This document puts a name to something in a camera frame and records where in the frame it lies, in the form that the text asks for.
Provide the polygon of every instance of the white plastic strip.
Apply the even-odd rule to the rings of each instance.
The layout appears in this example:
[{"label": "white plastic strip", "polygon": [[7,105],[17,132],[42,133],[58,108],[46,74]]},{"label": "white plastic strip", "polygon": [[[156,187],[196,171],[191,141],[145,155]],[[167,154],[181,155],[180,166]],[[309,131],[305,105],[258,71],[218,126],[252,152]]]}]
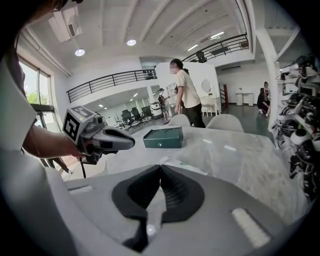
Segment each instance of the white plastic strip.
[{"label": "white plastic strip", "polygon": [[237,208],[231,213],[255,248],[264,246],[270,241],[271,238],[259,227],[245,209]]}]

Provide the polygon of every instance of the pillar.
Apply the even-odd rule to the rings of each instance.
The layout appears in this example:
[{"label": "pillar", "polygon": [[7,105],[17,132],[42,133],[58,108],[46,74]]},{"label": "pillar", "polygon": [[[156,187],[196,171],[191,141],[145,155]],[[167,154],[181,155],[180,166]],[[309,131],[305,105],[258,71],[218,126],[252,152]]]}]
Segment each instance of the pillar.
[{"label": "pillar", "polygon": [[148,90],[149,102],[150,103],[154,103],[155,102],[155,98],[153,96],[153,93],[152,93],[152,90],[151,90],[151,86],[148,86],[146,89]]},{"label": "pillar", "polygon": [[281,91],[281,87],[278,86],[276,77],[280,75],[280,67],[279,63],[275,62],[277,52],[267,30],[265,28],[260,28],[255,32],[255,34],[261,45],[270,77],[269,88],[271,91],[271,112],[268,129],[271,131],[271,127],[278,114],[279,93]]}]

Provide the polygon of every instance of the green box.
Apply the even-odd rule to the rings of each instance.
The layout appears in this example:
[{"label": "green box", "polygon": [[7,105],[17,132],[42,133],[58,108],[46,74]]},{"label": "green box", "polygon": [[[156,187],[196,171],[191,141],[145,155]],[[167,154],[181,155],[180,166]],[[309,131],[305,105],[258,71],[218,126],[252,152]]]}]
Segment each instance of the green box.
[{"label": "green box", "polygon": [[146,148],[181,149],[184,134],[181,127],[149,131],[143,142]]}]

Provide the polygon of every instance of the white tabletop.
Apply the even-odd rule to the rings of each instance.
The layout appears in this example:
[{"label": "white tabletop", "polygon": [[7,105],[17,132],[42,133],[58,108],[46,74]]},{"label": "white tabletop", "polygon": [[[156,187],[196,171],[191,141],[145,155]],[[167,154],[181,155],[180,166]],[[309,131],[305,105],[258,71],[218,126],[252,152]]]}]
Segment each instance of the white tabletop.
[{"label": "white tabletop", "polygon": [[149,126],[133,134],[135,146],[107,155],[105,171],[114,174],[152,164],[178,163],[182,168],[187,164],[238,186],[274,210],[286,223],[301,216],[305,201],[298,199],[297,194],[302,191],[289,178],[289,170],[269,138],[182,127],[182,148],[146,148],[144,135],[151,129],[165,128],[168,127]]}]

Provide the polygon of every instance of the fluorescent light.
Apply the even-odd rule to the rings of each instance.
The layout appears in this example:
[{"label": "fluorescent light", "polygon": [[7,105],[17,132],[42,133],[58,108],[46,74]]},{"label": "fluorescent light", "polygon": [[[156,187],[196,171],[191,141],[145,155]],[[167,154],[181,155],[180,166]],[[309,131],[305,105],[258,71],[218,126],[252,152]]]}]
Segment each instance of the fluorescent light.
[{"label": "fluorescent light", "polygon": [[80,57],[80,56],[84,55],[85,53],[86,53],[86,51],[84,49],[80,48],[80,49],[76,50],[74,54],[75,54],[75,56]]},{"label": "fluorescent light", "polygon": [[197,46],[198,46],[197,44],[192,46],[191,48],[188,49],[188,51],[191,51],[193,48],[196,48]]},{"label": "fluorescent light", "polygon": [[215,37],[220,36],[220,35],[222,35],[222,34],[224,34],[224,33],[225,33],[225,32],[220,32],[220,33],[218,33],[218,34],[215,34],[215,35],[211,36],[211,38],[215,38]]},{"label": "fluorescent light", "polygon": [[233,150],[233,151],[237,151],[234,147],[230,147],[230,146],[224,146],[226,149],[228,150]]},{"label": "fluorescent light", "polygon": [[128,40],[128,42],[126,42],[126,44],[128,45],[128,46],[134,46],[135,44],[136,44],[136,40],[134,40],[134,39],[129,39]]}]

